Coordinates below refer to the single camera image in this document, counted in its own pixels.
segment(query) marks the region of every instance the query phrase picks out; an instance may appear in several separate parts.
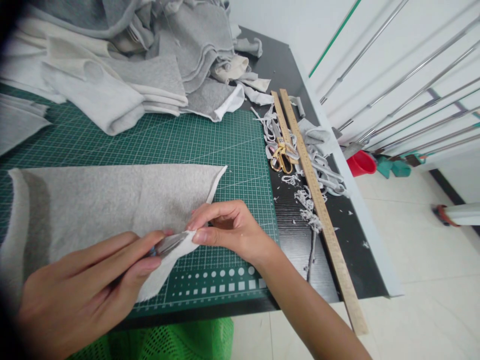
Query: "gold scissors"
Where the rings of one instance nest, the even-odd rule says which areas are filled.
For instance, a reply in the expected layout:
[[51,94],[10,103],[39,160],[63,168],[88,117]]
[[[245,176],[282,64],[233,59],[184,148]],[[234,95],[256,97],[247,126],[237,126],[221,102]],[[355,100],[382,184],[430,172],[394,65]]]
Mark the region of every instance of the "gold scissors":
[[271,126],[278,148],[272,154],[270,166],[276,172],[283,171],[285,174],[290,174],[294,170],[294,167],[290,162],[289,156],[287,155],[287,145],[285,144],[284,138],[280,134],[280,128],[275,120],[272,120]]

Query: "right hand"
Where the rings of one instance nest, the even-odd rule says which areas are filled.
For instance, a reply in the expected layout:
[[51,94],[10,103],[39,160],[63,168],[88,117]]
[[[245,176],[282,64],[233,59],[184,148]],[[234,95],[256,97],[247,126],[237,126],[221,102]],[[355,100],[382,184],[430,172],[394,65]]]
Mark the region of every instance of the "right hand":
[[[208,222],[213,227],[204,227]],[[193,212],[186,229],[197,230],[195,244],[230,249],[255,267],[280,249],[241,200],[203,204]]]

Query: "left hand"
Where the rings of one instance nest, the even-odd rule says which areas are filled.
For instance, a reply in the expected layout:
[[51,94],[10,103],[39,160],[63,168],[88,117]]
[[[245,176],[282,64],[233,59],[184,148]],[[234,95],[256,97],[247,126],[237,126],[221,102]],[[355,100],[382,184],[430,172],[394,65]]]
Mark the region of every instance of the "left hand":
[[30,275],[18,324],[33,355],[65,359],[121,322],[160,266],[160,257],[143,256],[165,236],[161,231],[143,238],[124,232]]

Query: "cutting mat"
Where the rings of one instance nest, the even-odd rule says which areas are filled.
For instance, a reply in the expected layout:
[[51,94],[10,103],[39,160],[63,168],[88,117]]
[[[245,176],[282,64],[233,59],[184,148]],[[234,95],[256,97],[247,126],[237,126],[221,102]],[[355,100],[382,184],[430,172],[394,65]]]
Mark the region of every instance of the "cutting mat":
[[[50,106],[53,123],[0,158],[0,239],[10,218],[12,168],[141,164],[228,165],[214,202],[242,199],[276,242],[279,234],[261,124],[251,113],[227,113],[213,123],[194,114],[146,114],[138,124],[108,136],[70,102],[54,104],[0,85],[0,93]],[[224,304],[269,295],[258,272],[232,251],[203,247],[178,260],[159,294],[135,305],[129,317]]]

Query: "green mesh fabric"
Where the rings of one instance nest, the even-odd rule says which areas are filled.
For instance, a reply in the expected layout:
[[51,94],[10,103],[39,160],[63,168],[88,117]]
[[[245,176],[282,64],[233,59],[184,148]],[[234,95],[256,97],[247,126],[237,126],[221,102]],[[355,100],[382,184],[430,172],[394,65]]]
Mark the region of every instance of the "green mesh fabric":
[[232,319],[188,322],[117,331],[73,354],[72,360],[228,360],[232,356]]

